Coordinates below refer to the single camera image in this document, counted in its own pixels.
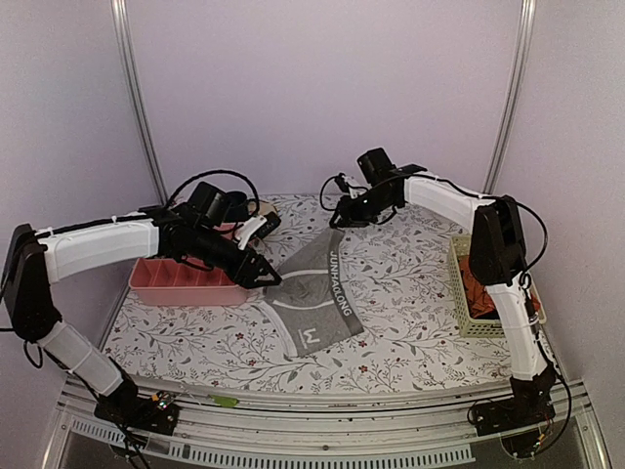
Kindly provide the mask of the grey boxer underwear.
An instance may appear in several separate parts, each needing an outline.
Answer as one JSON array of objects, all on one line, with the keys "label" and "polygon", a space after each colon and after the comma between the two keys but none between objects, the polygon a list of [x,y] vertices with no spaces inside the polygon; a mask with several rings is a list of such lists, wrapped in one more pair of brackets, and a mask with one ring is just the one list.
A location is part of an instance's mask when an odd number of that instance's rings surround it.
[{"label": "grey boxer underwear", "polygon": [[278,267],[280,285],[264,289],[261,311],[288,358],[325,350],[364,331],[343,268],[344,235],[324,230]]}]

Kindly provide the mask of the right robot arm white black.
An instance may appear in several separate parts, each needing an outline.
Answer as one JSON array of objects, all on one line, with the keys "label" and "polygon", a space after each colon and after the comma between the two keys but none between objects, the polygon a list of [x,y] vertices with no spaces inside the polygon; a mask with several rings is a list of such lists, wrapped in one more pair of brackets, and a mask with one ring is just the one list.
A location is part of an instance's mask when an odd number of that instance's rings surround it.
[{"label": "right robot arm white black", "polygon": [[526,260],[519,214],[523,204],[507,195],[471,192],[416,164],[398,167],[381,148],[363,154],[357,165],[364,185],[344,173],[331,179],[342,194],[331,210],[331,227],[377,225],[385,210],[397,212],[410,204],[470,234],[470,271],[493,300],[511,352],[513,397],[506,402],[505,417],[512,425],[526,425],[541,412],[557,375],[541,350],[530,295],[532,265]]}]

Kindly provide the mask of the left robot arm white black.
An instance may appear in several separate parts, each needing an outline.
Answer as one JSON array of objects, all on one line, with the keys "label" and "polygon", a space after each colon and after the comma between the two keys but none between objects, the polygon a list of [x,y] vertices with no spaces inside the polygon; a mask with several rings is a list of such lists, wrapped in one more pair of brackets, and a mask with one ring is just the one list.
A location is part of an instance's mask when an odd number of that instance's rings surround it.
[{"label": "left robot arm white black", "polygon": [[192,269],[218,268],[246,289],[280,284],[271,263],[249,245],[265,217],[253,211],[231,237],[219,231],[231,205],[227,192],[200,182],[179,204],[60,229],[16,227],[1,277],[9,331],[84,381],[123,423],[138,423],[146,410],[133,379],[63,320],[50,287],[98,267],[155,256]]}]

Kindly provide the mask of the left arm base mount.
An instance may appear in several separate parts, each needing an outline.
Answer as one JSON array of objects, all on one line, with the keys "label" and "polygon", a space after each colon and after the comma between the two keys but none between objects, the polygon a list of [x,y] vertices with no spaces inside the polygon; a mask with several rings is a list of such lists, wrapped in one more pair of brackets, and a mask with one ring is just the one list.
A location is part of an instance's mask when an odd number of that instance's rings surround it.
[{"label": "left arm base mount", "polygon": [[169,401],[166,393],[140,397],[134,388],[117,389],[109,396],[99,396],[94,414],[122,427],[172,436],[177,427],[180,407]]}]

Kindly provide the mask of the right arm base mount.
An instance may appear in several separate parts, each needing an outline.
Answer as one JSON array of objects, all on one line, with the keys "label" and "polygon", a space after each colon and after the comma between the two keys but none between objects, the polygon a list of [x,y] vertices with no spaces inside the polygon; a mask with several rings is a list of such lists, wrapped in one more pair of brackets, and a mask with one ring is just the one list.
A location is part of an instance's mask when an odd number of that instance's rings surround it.
[{"label": "right arm base mount", "polygon": [[518,430],[531,425],[552,422],[556,412],[551,394],[540,393],[536,401],[514,397],[506,399],[480,399],[467,411],[467,421],[479,436]]}]

